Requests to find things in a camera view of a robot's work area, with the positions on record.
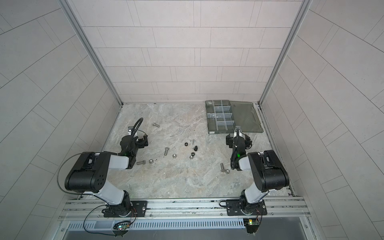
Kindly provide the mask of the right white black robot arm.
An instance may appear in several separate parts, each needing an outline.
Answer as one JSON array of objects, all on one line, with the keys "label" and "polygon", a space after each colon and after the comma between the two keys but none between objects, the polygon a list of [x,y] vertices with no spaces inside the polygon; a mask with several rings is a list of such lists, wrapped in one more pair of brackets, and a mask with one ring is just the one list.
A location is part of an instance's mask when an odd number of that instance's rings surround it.
[{"label": "right white black robot arm", "polygon": [[223,206],[228,216],[265,216],[264,197],[289,185],[290,179],[283,164],[273,150],[247,153],[252,146],[251,138],[236,126],[234,133],[226,136],[226,145],[232,149],[232,170],[250,170],[252,184],[242,191],[238,200],[225,200]]}]

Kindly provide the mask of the grey compartment organizer box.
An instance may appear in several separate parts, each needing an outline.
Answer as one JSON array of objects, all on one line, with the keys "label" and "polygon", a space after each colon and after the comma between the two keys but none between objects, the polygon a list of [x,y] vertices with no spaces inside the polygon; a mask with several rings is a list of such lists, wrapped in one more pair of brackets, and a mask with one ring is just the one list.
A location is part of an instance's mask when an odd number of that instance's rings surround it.
[{"label": "grey compartment organizer box", "polygon": [[205,102],[209,134],[263,133],[255,106],[251,102],[209,100]]}]

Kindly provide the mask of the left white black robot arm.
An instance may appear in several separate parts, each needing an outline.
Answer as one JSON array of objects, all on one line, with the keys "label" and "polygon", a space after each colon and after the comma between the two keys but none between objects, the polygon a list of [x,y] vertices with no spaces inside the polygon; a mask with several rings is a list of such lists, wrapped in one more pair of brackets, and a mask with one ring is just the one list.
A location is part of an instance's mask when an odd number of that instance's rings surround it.
[{"label": "left white black robot arm", "polygon": [[128,191],[121,190],[107,180],[109,170],[129,170],[136,163],[139,149],[149,145],[148,135],[139,138],[137,132],[143,118],[128,131],[120,141],[121,152],[82,152],[64,180],[64,187],[59,189],[67,194],[93,196],[105,203],[102,213],[105,218],[144,217],[147,201],[132,201]]}]

